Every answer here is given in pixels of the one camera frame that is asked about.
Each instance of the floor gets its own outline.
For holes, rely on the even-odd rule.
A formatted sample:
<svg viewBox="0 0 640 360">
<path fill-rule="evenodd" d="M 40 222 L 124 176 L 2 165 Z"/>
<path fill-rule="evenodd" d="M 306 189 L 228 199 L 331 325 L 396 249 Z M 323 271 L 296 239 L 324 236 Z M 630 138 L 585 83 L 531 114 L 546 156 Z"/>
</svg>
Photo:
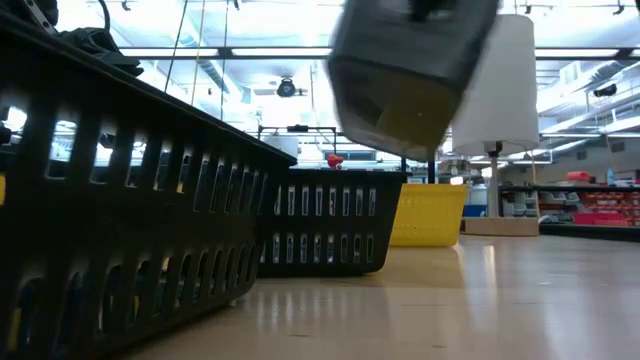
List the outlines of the floor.
<svg viewBox="0 0 640 360">
<path fill-rule="evenodd" d="M 360 278 L 260 280 L 130 353 L 164 359 L 640 359 L 640 244 L 462 237 Z"/>
</svg>

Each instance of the white lampshade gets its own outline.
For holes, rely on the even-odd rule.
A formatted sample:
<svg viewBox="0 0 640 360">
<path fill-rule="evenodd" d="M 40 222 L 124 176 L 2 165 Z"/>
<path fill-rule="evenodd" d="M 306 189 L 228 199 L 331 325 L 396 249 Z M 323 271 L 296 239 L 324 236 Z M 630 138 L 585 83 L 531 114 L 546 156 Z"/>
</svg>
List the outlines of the white lampshade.
<svg viewBox="0 0 640 360">
<path fill-rule="evenodd" d="M 497 141 L 502 155 L 536 148 L 536 95 L 533 22 L 500 15 L 453 121 L 453 151 L 483 155 Z"/>
</svg>

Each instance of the black plastic basket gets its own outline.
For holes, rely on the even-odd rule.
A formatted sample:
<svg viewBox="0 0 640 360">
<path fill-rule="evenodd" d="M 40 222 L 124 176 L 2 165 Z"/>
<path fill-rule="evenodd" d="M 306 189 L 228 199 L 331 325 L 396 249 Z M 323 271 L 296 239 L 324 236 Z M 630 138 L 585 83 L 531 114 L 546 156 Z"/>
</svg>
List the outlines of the black plastic basket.
<svg viewBox="0 0 640 360">
<path fill-rule="evenodd" d="M 249 290 L 256 214 L 295 159 L 2 13 L 0 54 L 0 102 L 27 114 L 0 146 L 0 359 L 107 356 Z M 52 161 L 61 109 L 75 138 Z"/>
<path fill-rule="evenodd" d="M 341 276 L 384 265 L 407 174 L 296 170 L 283 179 L 270 217 L 258 276 Z"/>
</svg>

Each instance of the ceiling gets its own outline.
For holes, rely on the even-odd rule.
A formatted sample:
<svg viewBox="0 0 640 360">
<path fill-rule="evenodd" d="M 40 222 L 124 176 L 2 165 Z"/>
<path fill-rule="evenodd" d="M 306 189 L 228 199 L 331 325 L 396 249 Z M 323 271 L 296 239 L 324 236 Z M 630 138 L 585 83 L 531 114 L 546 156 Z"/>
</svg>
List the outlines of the ceiling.
<svg viewBox="0 0 640 360">
<path fill-rule="evenodd" d="M 186 6 L 180 0 L 127 0 L 125 5 L 122 0 L 106 2 L 111 15 L 111 33 L 121 47 L 259 48 L 329 46 L 344 1 L 240 0 L 238 10 L 232 0 L 188 1 Z M 101 27 L 104 23 L 102 9 L 95 0 L 58 0 L 58 3 L 58 30 Z M 623 0 L 622 4 L 627 7 L 619 15 L 613 14 L 617 10 L 616 0 L 507 0 L 505 3 L 501 13 L 524 14 L 527 12 L 525 5 L 531 5 L 531 11 L 526 15 L 535 23 L 538 47 L 640 45 L 640 21 L 634 0 Z M 183 11 L 186 16 L 181 22 Z M 333 96 L 322 60 L 210 61 L 224 73 L 236 89 L 234 93 L 222 93 L 220 84 L 216 84 L 194 60 L 175 60 L 173 63 L 166 59 L 144 60 L 146 71 L 140 78 L 162 90 L 166 87 L 173 96 L 247 131 L 255 130 L 260 121 L 265 125 L 305 121 L 336 124 Z M 545 91 L 551 93 L 557 88 L 561 69 L 571 63 L 537 62 L 539 98 L 544 97 Z M 273 91 L 284 77 L 292 78 L 297 88 L 304 89 L 304 96 L 281 99 L 274 95 Z M 243 97 L 242 94 L 247 93 L 251 96 Z M 581 103 L 582 98 L 587 101 L 584 92 L 576 96 L 578 100 L 564 99 L 541 113 L 541 128 L 593 109 L 593 103 L 591 108 Z M 590 125 L 585 121 L 577 126 Z"/>
</svg>

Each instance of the red object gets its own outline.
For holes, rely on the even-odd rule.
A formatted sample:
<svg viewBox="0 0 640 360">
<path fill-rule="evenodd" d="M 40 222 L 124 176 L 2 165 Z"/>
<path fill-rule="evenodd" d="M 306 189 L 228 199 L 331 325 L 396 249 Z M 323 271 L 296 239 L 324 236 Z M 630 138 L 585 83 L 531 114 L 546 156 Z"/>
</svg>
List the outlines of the red object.
<svg viewBox="0 0 640 360">
<path fill-rule="evenodd" d="M 343 161 L 344 158 L 342 156 L 337 156 L 335 154 L 330 154 L 327 158 L 327 164 L 329 164 L 329 167 L 332 169 L 339 169 L 341 167 L 339 165 L 342 164 Z"/>
<path fill-rule="evenodd" d="M 567 173 L 567 180 L 589 182 L 589 173 L 586 171 L 571 171 Z"/>
<path fill-rule="evenodd" d="M 573 223 L 576 225 L 614 225 L 628 226 L 629 222 L 622 214 L 575 213 Z"/>
</svg>

